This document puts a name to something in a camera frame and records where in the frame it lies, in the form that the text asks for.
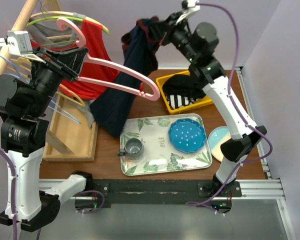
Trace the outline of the black white striped tank top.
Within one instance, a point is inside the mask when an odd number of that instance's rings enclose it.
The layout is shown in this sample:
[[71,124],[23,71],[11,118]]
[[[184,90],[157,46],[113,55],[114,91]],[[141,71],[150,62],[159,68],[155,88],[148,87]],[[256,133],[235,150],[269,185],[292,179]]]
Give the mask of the black white striped tank top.
[[195,102],[200,100],[200,98],[190,98],[187,96],[181,95],[166,95],[166,100],[171,109],[176,110],[183,107],[187,107],[189,105],[193,105]]

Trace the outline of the dark navy maroon garment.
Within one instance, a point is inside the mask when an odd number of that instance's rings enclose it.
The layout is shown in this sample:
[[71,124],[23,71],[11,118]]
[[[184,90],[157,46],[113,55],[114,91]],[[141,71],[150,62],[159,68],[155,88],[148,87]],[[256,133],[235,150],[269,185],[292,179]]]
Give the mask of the dark navy maroon garment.
[[[151,23],[159,18],[143,18],[136,21],[135,27],[121,37],[125,67],[131,68],[144,76],[149,76],[158,69],[156,52],[159,41],[149,31]],[[107,88],[90,105],[96,123],[112,137],[119,137],[135,100],[135,95],[114,88]]]

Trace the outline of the red tank top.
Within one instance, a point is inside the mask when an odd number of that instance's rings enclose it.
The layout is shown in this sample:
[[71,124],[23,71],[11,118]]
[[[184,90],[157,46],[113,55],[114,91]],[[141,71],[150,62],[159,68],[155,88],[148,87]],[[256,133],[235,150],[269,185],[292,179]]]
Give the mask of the red tank top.
[[[89,55],[93,58],[100,58],[109,61],[110,57],[108,56],[103,42],[102,27],[95,23],[88,23],[86,20],[84,20],[83,28],[80,29],[86,38],[85,46],[88,48]],[[33,47],[40,47],[40,45],[33,43],[32,41],[31,45]],[[76,43],[73,43],[71,48],[74,48],[76,46]],[[98,79],[106,82],[113,82],[118,74],[119,72],[113,68],[92,63],[85,63],[80,73],[82,77]],[[106,90],[105,86],[83,81],[70,82],[67,80],[63,80],[61,84],[65,84],[67,87],[70,87],[70,90],[74,90],[79,94],[80,97],[85,100],[95,100]]]

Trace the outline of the yellow plastic hanger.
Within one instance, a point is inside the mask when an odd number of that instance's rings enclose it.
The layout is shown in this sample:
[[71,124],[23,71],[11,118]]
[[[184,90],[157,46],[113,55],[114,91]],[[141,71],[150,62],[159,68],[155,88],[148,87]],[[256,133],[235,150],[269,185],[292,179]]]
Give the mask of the yellow plastic hanger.
[[[24,57],[18,57],[17,59],[11,58],[10,59],[12,63],[17,64],[20,68],[24,69],[28,73],[31,72],[30,66],[31,66],[31,61],[29,59],[26,59]],[[64,85],[60,84],[59,87],[63,90],[66,90],[70,93],[70,95],[64,94],[61,91],[57,91],[56,94],[63,97],[66,100],[69,100],[70,102],[77,104],[80,107],[85,107],[86,104],[85,102],[73,91],[69,90],[67,87]]]

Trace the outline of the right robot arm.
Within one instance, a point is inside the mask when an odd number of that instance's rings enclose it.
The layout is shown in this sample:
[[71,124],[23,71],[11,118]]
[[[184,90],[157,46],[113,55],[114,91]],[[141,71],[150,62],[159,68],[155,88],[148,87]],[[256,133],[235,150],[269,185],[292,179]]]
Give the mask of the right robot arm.
[[223,159],[212,179],[213,192],[223,197],[231,190],[230,183],[235,180],[239,165],[267,130],[251,119],[228,86],[226,72],[214,57],[219,43],[216,28],[208,22],[201,22],[190,32],[186,29],[187,20],[179,20],[181,15],[181,12],[176,12],[166,20],[151,23],[149,31],[162,45],[173,44],[190,62],[190,76],[213,101],[228,127],[231,138],[220,146]]

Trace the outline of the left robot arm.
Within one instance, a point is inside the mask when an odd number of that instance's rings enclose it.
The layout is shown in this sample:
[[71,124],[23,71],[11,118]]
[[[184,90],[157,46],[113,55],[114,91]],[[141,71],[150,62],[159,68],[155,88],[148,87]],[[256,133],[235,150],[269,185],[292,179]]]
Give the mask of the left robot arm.
[[10,181],[6,209],[0,224],[20,223],[34,232],[50,224],[61,206],[74,195],[89,196],[93,177],[74,171],[56,187],[39,189],[40,167],[49,122],[45,111],[63,80],[77,80],[87,56],[86,47],[53,51],[35,47],[29,83],[9,74],[0,75],[0,142],[7,160]]

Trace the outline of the pink plastic hanger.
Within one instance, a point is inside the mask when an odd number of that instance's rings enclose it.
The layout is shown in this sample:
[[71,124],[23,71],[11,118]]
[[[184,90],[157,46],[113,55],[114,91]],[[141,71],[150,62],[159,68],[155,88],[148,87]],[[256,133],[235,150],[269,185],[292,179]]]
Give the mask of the pink plastic hanger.
[[[56,25],[60,30],[63,30],[65,27],[69,27],[70,29],[72,29],[77,37],[78,40],[75,42],[76,45],[79,48],[83,48],[86,46],[86,38],[85,35],[82,33],[82,31],[70,20],[66,19],[65,17],[59,17],[56,20]],[[115,70],[119,70],[122,73],[125,73],[143,83],[145,83],[146,85],[148,85],[152,91],[153,94],[150,93],[146,93],[144,91],[140,91],[139,89],[135,89],[132,87],[128,87],[125,85],[121,85],[121,84],[117,84],[117,83],[113,83],[113,82],[107,82],[107,81],[103,81],[103,80],[99,80],[99,79],[93,79],[93,78],[88,78],[88,77],[83,77],[83,76],[78,76],[77,80],[79,82],[87,82],[87,83],[91,83],[91,84],[96,84],[96,85],[100,85],[100,86],[105,86],[108,88],[113,88],[113,89],[117,89],[123,92],[127,92],[136,96],[140,96],[142,98],[145,98],[147,100],[150,101],[156,101],[160,98],[161,93],[160,90],[158,88],[158,86],[156,85],[155,82],[153,82],[150,78],[148,78],[147,76],[131,69],[128,68],[126,66],[123,66],[121,64],[109,61],[109,60],[105,60],[105,59],[101,59],[101,58],[95,58],[95,57],[91,57],[89,54],[86,55],[85,63],[90,63],[90,64],[97,64],[97,65],[102,65],[102,66],[106,66]]]

